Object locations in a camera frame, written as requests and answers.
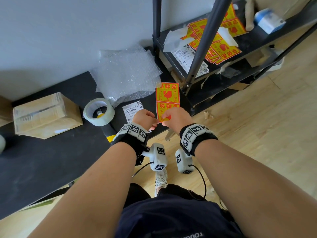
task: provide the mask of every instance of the bubble wrap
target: bubble wrap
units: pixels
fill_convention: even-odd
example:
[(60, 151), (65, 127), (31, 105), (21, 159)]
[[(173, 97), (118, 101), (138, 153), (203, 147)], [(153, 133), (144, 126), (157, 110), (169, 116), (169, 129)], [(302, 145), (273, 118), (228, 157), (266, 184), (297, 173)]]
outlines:
[(161, 86), (161, 70), (150, 51), (137, 45), (133, 48), (100, 51), (101, 59), (90, 74), (101, 92), (115, 108), (122, 102), (144, 98)]

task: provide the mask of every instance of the black pants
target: black pants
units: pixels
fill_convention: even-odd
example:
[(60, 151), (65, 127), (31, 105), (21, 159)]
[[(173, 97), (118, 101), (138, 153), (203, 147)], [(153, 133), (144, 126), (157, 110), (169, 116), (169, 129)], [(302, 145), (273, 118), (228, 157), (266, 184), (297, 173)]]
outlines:
[[(174, 184), (168, 184), (166, 188), (161, 188), (160, 191), (158, 192), (158, 196), (163, 196), (165, 194), (169, 194), (169, 195), (176, 195), (179, 197), (182, 197), (186, 200), (193, 200), (193, 199), (197, 199), (197, 200), (205, 200), (203, 199), (202, 196), (189, 191), (188, 189), (184, 189), (178, 185), (174, 185)], [(128, 192), (128, 196), (126, 198), (124, 207), (127, 207), (135, 202), (141, 201), (141, 200), (146, 200), (146, 199), (150, 199), (151, 196), (148, 194), (148, 192), (145, 191), (145, 189), (143, 189), (140, 185), (135, 184), (135, 183), (131, 183), (130, 184), (130, 188), (129, 188), (129, 192)]]

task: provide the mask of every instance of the white label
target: white label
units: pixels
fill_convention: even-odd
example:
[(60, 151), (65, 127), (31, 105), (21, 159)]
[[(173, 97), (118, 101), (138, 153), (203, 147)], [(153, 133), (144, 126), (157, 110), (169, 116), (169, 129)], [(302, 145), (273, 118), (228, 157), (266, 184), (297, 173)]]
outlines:
[[(189, 45), (186, 45), (176, 52), (173, 52), (172, 54), (179, 62), (179, 64), (184, 68), (184, 70), (188, 73), (195, 56), (195, 51)], [(208, 65), (203, 61), (196, 77), (207, 73), (209, 73)]]
[(64, 132), (64, 131), (66, 131), (66, 130), (69, 130), (69, 128), (55, 130), (54, 133), (59, 134), (59, 133)]
[(122, 107), (124, 115), (128, 123), (131, 123), (135, 114), (139, 111), (144, 109), (141, 101), (137, 101)]

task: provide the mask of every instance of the white round object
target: white round object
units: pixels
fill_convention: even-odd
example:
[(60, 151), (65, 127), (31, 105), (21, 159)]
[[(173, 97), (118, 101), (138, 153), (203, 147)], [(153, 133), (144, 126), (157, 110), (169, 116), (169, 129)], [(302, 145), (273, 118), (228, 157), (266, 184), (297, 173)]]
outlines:
[(5, 139), (4, 139), (4, 137), (2, 137), (2, 136), (0, 135), (0, 154), (2, 153), (2, 151), (4, 150), (4, 148), (5, 148)]
[[(93, 113), (101, 107), (107, 107), (105, 114), (99, 118), (94, 119)], [(104, 98), (96, 98), (87, 103), (84, 108), (84, 118), (91, 122), (94, 126), (104, 126), (109, 124), (114, 117), (114, 108), (109, 100)]]

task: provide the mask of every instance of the wristband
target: wristband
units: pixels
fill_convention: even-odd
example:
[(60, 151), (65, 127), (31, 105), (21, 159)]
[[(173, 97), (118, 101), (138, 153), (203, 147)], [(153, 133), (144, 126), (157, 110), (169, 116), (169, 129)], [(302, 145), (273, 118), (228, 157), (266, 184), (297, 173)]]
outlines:
[(200, 142), (207, 139), (217, 139), (211, 130), (201, 124), (190, 124), (185, 126), (180, 131), (180, 146), (189, 156), (195, 156), (195, 149)]
[(114, 145), (118, 142), (125, 142), (134, 149), (137, 155), (136, 165), (138, 165), (138, 163), (140, 163), (138, 162), (138, 158), (141, 158), (141, 154), (145, 150), (147, 143), (145, 128), (136, 123), (128, 123), (123, 125), (121, 130), (114, 137), (111, 145)]

